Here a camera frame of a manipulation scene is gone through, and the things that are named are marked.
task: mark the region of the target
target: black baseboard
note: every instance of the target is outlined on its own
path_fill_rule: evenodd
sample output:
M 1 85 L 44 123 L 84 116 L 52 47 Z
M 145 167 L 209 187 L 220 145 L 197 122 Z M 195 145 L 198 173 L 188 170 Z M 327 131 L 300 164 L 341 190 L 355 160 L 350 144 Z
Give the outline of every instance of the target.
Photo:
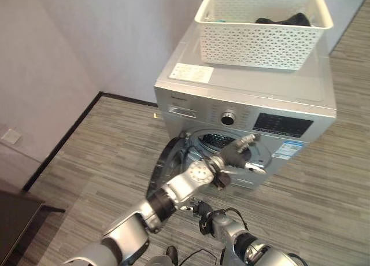
M 153 103 L 153 102 L 148 102 L 148 101 L 139 100 L 139 99 L 130 98 L 130 97 L 123 97 L 122 95 L 118 95 L 118 94 L 103 93 L 102 96 L 103 97 L 110 97 L 110 98 L 114 98 L 114 99 L 119 99 L 119 100 L 123 100 L 123 101 L 128 101 L 128 102 L 133 102 L 133 103 L 137 103 L 137 104 L 142 104 L 142 105 L 146 105 L 146 106 L 151 106 L 151 107 L 158 107 L 158 105 L 156 103 Z
M 63 147 L 63 145 L 65 144 L 65 142 L 69 139 L 69 137 L 73 134 L 73 132 L 80 125 L 80 123 L 83 121 L 83 119 L 87 116 L 87 114 L 90 112 L 90 110 L 98 102 L 98 100 L 100 99 L 100 97 L 109 97 L 109 98 L 119 99 L 119 100 L 122 100 L 122 101 L 128 101 L 128 102 L 133 102 L 133 103 L 137 103 L 137 104 L 147 105 L 147 106 L 151 106 L 151 107 L 158 107 L 157 104 L 152 103 L 152 102 L 138 100 L 138 99 L 130 98 L 130 97 L 123 97 L 121 95 L 110 94 L 110 93 L 105 93 L 103 91 L 100 91 L 94 97 L 94 99 L 90 102 L 90 104 L 86 107 L 86 109 L 82 112 L 82 114 L 79 116 L 79 118 L 75 121 L 75 123 L 73 124 L 73 126 L 71 126 L 71 128 L 67 131 L 67 133 L 57 143 L 57 145 L 55 146 L 55 148 L 50 152 L 50 154 L 46 157 L 46 159 L 37 168 L 37 170 L 34 172 L 34 174 L 29 178 L 29 180 L 23 186 L 22 191 L 27 192 L 32 187 L 32 185 L 36 182 L 37 178 L 41 175 L 41 173 L 49 165 L 49 163 L 54 158 L 54 156 L 57 155 L 58 151 Z

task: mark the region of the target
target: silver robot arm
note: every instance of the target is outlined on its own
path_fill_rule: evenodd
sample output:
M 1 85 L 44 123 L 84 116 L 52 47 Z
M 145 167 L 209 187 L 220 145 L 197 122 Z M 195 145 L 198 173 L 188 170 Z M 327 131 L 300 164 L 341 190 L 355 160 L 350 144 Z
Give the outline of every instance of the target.
M 297 266 L 291 257 L 307 265 L 296 254 L 285 254 L 253 236 L 248 232 L 246 223 L 241 224 L 227 216 L 227 210 L 213 211 L 203 201 L 196 202 L 192 207 L 184 206 L 182 210 L 193 210 L 194 216 L 201 217 L 199 221 L 201 233 L 211 234 L 224 244 L 220 261 L 222 266 Z
M 226 165 L 250 170 L 255 167 L 257 174 L 265 173 L 241 155 L 255 139 L 258 136 L 254 134 L 245 136 L 226 146 L 219 156 L 193 162 L 185 172 L 121 215 L 103 232 L 99 242 L 87 245 L 64 263 L 69 266 L 132 265 L 149 245 L 148 231 L 159 232 L 166 220 L 201 187 L 214 183 L 222 189 L 230 183 L 230 177 L 222 173 Z

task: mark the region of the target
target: laundry basket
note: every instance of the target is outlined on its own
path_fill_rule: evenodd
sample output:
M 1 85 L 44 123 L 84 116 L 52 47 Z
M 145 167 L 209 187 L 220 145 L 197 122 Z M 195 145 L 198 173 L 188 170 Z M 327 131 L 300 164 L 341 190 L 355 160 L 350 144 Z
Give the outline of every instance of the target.
M 259 18 L 282 21 L 297 13 L 311 26 L 255 23 Z M 203 62 L 294 70 L 333 26 L 324 0 L 203 0 L 195 21 Z

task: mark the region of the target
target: power socket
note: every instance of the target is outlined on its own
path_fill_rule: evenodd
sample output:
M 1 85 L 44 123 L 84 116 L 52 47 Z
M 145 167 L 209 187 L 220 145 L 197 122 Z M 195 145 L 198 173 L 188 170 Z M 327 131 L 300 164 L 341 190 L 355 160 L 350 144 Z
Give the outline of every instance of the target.
M 2 140 L 5 142 L 11 143 L 12 145 L 15 144 L 22 135 L 19 134 L 17 131 L 13 129 L 8 129 L 8 131 L 1 137 Z

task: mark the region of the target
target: washing machine top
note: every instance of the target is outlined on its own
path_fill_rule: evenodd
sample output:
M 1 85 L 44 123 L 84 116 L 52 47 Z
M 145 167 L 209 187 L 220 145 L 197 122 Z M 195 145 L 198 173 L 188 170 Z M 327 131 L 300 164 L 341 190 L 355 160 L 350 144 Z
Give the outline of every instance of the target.
M 297 71 L 206 64 L 191 24 L 155 87 L 246 105 L 333 114 L 336 110 L 325 36 Z

